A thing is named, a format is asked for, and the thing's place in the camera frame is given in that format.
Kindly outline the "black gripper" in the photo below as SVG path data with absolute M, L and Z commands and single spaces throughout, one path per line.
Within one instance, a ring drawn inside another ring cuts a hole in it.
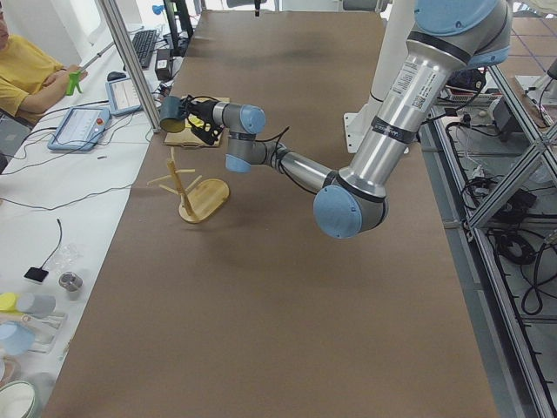
M 254 16 L 259 17 L 261 0 L 254 0 Z M 213 146 L 219 140 L 224 126 L 213 117 L 218 100 L 208 96 L 187 95 L 180 99 L 179 110 L 185 112 L 191 132 L 206 145 Z

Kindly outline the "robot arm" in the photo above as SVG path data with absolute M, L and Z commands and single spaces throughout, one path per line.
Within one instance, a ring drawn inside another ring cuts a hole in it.
M 386 181 L 456 71 L 503 62 L 510 49 L 509 1 L 396 1 L 387 27 L 405 35 L 406 57 L 351 163 L 337 171 L 279 142 L 258 141 L 265 114 L 257 106 L 192 96 L 182 116 L 194 115 L 229 131 L 225 159 L 231 172 L 269 165 L 314 192 L 314 218 L 325 234 L 347 239 L 378 226 L 388 213 Z

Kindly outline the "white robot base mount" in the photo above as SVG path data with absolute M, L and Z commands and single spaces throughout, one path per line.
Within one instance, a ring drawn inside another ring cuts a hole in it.
M 385 34 L 369 91 L 367 102 L 358 112 L 344 114 L 346 148 L 355 153 L 371 127 L 373 118 L 386 100 L 401 65 L 407 57 L 406 39 L 414 26 L 414 1 L 344 1 L 344 10 L 373 10 L 380 14 L 391 3 Z

